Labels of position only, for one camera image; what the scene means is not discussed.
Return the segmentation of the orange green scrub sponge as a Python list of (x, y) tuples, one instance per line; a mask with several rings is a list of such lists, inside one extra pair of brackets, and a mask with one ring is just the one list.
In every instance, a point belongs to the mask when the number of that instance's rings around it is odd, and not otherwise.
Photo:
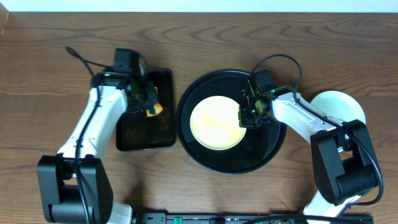
[(161, 114), (163, 111), (162, 105), (159, 103), (158, 89), (157, 87), (149, 87), (147, 89), (146, 98), (146, 116), (154, 117)]

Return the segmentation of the yellow plate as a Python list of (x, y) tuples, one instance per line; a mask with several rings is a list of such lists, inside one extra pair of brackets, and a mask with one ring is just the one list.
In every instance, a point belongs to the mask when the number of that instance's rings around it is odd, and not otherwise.
[(211, 96), (199, 102), (190, 115), (190, 130), (202, 146), (224, 151), (246, 134), (239, 125), (239, 104), (226, 96)]

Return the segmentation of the light green plate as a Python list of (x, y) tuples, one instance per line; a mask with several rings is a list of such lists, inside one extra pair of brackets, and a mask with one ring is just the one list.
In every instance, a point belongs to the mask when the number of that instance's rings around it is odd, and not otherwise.
[(310, 102), (311, 105), (335, 118), (349, 122), (360, 120), (366, 124), (366, 117), (361, 105), (350, 95), (341, 91), (324, 91)]

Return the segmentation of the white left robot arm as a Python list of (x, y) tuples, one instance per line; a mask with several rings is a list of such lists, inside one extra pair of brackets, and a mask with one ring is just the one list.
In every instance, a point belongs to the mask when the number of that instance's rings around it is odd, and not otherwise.
[(113, 128), (140, 94), (158, 103), (152, 81), (91, 80), (88, 104), (71, 136), (54, 156), (37, 164), (44, 217), (49, 223), (132, 223), (133, 208), (116, 202), (103, 165)]

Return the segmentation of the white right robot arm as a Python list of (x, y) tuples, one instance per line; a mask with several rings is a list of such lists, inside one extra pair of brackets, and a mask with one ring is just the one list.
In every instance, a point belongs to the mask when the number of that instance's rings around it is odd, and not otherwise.
[(361, 205), (359, 198), (378, 188), (384, 190), (382, 173), (366, 125), (334, 118), (302, 98), (286, 85), (243, 91), (239, 106), (239, 125), (260, 128), (272, 122), (291, 127), (311, 146), (317, 193), (304, 208), (305, 215), (337, 218), (349, 207)]

